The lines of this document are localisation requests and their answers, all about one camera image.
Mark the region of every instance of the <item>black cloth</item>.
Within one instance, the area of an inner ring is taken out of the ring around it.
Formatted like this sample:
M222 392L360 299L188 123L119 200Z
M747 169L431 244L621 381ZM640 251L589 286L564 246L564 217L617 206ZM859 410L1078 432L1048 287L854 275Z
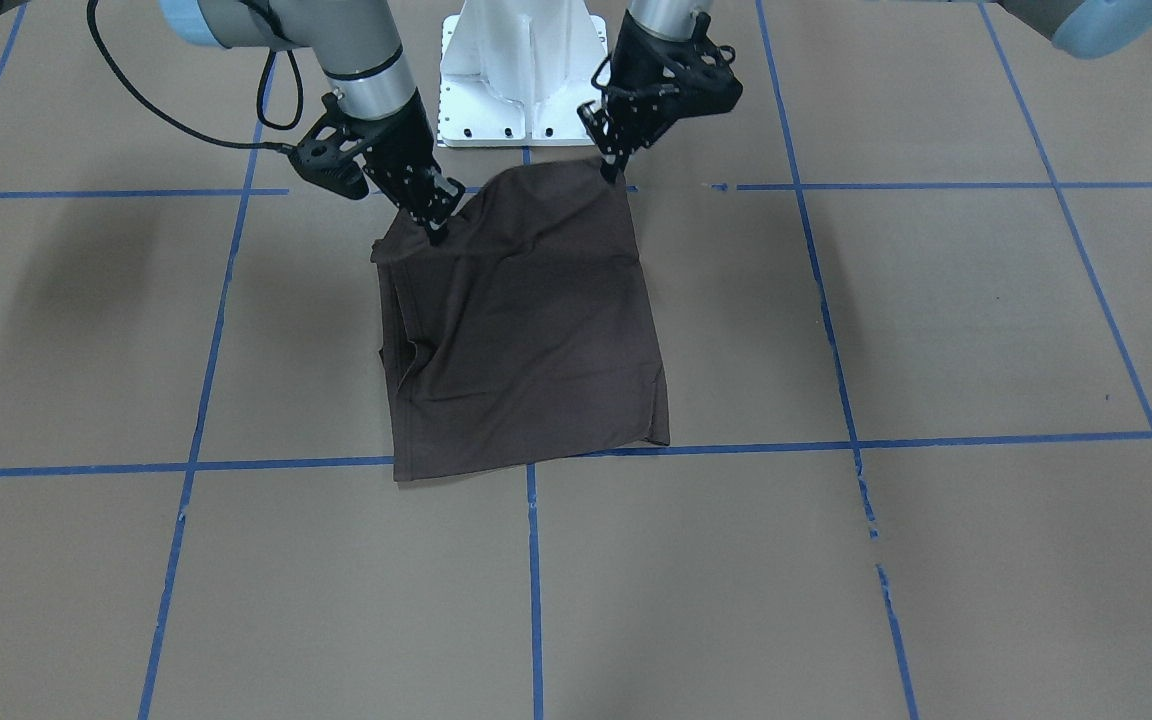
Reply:
M372 247L394 479L668 445L664 365L626 184L599 160L492 179L431 247Z

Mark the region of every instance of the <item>black cable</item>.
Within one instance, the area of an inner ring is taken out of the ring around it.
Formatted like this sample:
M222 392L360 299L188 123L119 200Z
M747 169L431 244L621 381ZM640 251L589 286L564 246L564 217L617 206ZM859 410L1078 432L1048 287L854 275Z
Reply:
M262 126L270 129L293 129L301 124L301 118L305 114L305 82L301 78L301 68L300 65L296 65L296 55L290 50L287 51L287 60L291 63L291 76L296 78L296 115L293 115L291 122L287 124L275 123L265 118L265 94L270 90L270 74L274 71L276 58L278 53L274 50L271 50L270 54L265 56L265 68L260 71L260 85L256 89L256 118L260 120Z
M96 50L100 51L103 58L105 58L105 63L109 66L109 69L114 71L114 77L118 82L123 83L123 88L136 99L141 105L145 106L145 109L151 111L158 118L162 119L165 123L177 128L179 131L185 132L189 137L194 137L197 141L210 142L211 145L219 145L220 147L230 147L233 150L273 150L275 152L282 152L285 156L290 156L291 152L296 151L296 147L287 145L285 142L229 142L220 141L219 138L204 135L204 132L198 132L189 126L180 122L169 114L164 113L162 109L157 108L154 103L151 103L145 96L141 94L141 91L136 90L132 82L127 78L123 74L123 69L118 67L114 56L109 54L109 47L105 46L105 40L100 36L100 28L96 26L96 6L100 0L88 0L88 31L91 32L92 41L96 44Z

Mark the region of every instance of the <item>folded cloth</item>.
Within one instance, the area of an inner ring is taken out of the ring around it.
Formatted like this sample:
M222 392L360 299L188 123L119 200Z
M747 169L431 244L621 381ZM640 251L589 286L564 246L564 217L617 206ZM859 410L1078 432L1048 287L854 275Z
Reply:
M626 184L598 159L500 173L439 247L399 213L371 262L394 479L668 445Z

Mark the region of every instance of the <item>dark gray fabric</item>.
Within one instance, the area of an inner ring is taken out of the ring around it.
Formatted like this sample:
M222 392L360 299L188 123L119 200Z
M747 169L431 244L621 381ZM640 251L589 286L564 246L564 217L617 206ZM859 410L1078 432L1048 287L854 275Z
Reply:
M598 160L500 173L430 247L376 242L394 479L668 445L664 366L626 184Z

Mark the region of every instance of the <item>white mounting plate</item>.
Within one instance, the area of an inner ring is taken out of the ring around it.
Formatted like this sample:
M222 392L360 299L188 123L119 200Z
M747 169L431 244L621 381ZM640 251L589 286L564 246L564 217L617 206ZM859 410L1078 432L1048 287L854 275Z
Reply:
M444 55L460 20L461 15L444 20ZM590 20L602 54L607 55L607 20L598 15L590 15ZM438 143L445 147L593 145L576 108L599 100L598 91L589 82L594 68L596 63L589 71L577 73L577 78L536 104L531 118L524 104L494 94L480 79L442 77L438 92Z

